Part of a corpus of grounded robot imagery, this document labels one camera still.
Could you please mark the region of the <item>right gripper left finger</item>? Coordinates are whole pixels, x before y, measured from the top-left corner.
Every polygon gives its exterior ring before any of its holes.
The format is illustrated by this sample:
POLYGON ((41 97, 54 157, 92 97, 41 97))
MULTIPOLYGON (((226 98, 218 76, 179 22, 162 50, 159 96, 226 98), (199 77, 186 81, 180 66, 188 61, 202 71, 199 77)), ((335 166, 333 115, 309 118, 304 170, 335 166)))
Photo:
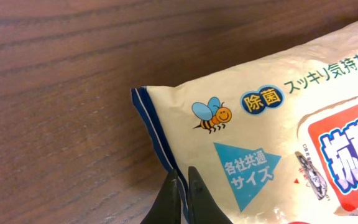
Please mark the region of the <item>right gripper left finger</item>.
POLYGON ((178 189, 178 174, 171 170, 153 203, 140 224, 180 224, 181 198, 178 189))

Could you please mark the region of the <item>yellow snack bag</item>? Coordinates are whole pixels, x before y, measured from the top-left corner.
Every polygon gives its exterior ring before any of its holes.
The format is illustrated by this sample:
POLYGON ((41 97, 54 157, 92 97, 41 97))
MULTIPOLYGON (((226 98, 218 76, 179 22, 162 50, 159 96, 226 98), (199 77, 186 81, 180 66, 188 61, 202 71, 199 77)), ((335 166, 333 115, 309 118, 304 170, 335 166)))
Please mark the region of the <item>yellow snack bag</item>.
POLYGON ((232 223, 358 223, 358 21, 176 87, 131 91, 154 151, 232 223))

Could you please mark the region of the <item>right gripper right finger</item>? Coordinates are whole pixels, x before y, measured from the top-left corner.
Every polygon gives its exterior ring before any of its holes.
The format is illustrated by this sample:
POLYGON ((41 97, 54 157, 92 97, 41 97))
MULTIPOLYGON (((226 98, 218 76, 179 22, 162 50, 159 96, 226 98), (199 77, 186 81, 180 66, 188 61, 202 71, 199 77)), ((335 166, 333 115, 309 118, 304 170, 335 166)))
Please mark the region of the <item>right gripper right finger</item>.
POLYGON ((214 201, 196 167, 189 166, 188 178, 189 224, 232 224, 214 201))

